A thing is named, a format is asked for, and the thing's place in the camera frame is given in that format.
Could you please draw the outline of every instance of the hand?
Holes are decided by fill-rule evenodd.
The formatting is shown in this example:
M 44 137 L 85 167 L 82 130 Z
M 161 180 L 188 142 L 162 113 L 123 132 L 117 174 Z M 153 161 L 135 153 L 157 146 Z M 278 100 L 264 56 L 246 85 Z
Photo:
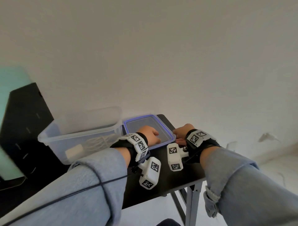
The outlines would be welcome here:
M 186 146 L 185 137 L 186 134 L 195 127 L 192 124 L 185 124 L 183 127 L 179 127 L 173 130 L 173 134 L 176 135 L 176 143 L 179 145 Z
M 148 147 L 151 147 L 155 144 L 160 144 L 161 139 L 159 139 L 158 136 L 159 133 L 156 131 L 156 129 L 150 127 L 150 126 L 143 126 L 138 130 L 138 132 L 144 134 L 148 140 Z

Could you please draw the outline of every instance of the gray metal frame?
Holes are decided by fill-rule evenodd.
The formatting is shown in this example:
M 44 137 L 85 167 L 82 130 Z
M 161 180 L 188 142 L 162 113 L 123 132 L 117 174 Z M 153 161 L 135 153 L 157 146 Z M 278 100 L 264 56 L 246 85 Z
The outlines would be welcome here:
M 184 226 L 195 226 L 202 182 L 203 181 L 199 181 L 196 184 L 187 187 L 187 192 L 184 188 L 179 190 L 181 198 L 186 205 L 186 213 L 184 213 L 175 192 L 171 192 L 171 196 Z

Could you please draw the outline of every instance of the cable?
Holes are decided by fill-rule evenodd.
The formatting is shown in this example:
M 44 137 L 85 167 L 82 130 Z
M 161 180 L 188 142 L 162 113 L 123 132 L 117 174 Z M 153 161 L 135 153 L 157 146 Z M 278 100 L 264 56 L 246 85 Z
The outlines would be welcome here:
M 26 217 L 26 216 L 28 216 L 28 215 L 30 215 L 30 214 L 32 214 L 32 213 L 38 211 L 38 210 L 41 210 L 41 209 L 43 209 L 43 208 L 45 208 L 45 207 L 47 207 L 47 206 L 49 206 L 49 205 L 52 205 L 52 204 L 54 204 L 54 203 L 56 203 L 56 202 L 59 202 L 59 201 L 61 201 L 61 200 L 66 199 L 66 198 L 69 198 L 69 197 L 71 197 L 71 196 L 73 196 L 73 195 L 79 194 L 79 193 L 81 193 L 81 192 L 83 192 L 83 191 L 89 190 L 89 189 L 91 189 L 91 188 L 96 188 L 96 187 L 98 187 L 98 186 L 101 186 L 101 185 L 104 185 L 104 184 L 108 184 L 108 183 L 110 183 L 110 182 L 113 182 L 113 181 L 116 181 L 116 180 L 120 180 L 120 179 L 126 178 L 126 177 L 131 176 L 131 175 L 125 175 L 125 176 L 118 177 L 118 178 L 115 178 L 115 179 L 112 179 L 112 180 L 108 180 L 108 181 L 105 181 L 105 182 L 102 182 L 102 183 L 99 183 L 99 184 L 92 185 L 92 186 L 90 186 L 90 187 L 83 188 L 83 189 L 81 189 L 81 190 L 75 191 L 75 192 L 70 193 L 70 194 L 68 194 L 68 195 L 62 196 L 62 197 L 60 197 L 60 198 L 57 198 L 57 199 L 55 199 L 55 200 L 53 200 L 53 201 L 50 201 L 50 202 L 48 202 L 48 203 L 46 203 L 46 204 L 43 204 L 43 205 L 41 205 L 41 206 L 39 206 L 39 207 L 37 207 L 37 208 L 35 208 L 35 209 L 33 209 L 33 210 L 30 210 L 30 211 L 28 211 L 28 212 L 26 212 L 26 213 L 20 215 L 20 216 L 16 217 L 15 219 L 13 219 L 13 220 L 11 220 L 11 221 L 9 221 L 9 222 L 3 224 L 2 226 L 8 226 L 8 225 L 10 225 L 10 224 L 12 224 L 12 223 L 18 221 L 19 219 L 22 219 L 23 217 Z

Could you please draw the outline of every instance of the clear plastic lid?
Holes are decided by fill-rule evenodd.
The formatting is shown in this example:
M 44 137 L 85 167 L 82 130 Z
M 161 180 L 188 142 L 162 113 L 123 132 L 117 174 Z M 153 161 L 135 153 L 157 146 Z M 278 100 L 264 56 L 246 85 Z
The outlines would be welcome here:
M 123 125 L 126 133 L 136 133 L 139 128 L 143 126 L 151 126 L 155 128 L 159 132 L 157 137 L 161 139 L 161 143 L 150 147 L 150 150 L 172 143 L 176 139 L 176 135 L 172 133 L 172 131 L 158 118 L 158 116 L 153 114 L 125 120 L 123 121 Z

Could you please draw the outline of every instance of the denim sleeve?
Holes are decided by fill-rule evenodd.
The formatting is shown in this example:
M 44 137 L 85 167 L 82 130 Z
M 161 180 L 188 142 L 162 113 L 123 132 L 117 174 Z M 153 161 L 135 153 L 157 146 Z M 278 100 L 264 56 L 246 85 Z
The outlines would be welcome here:
M 0 219 L 0 225 L 59 197 L 127 175 L 123 156 L 113 148 L 77 160 L 69 171 Z M 11 226 L 117 225 L 126 178 L 95 187 L 38 210 Z
M 206 162 L 205 208 L 227 225 L 298 225 L 298 196 L 259 171 L 256 163 L 225 148 Z

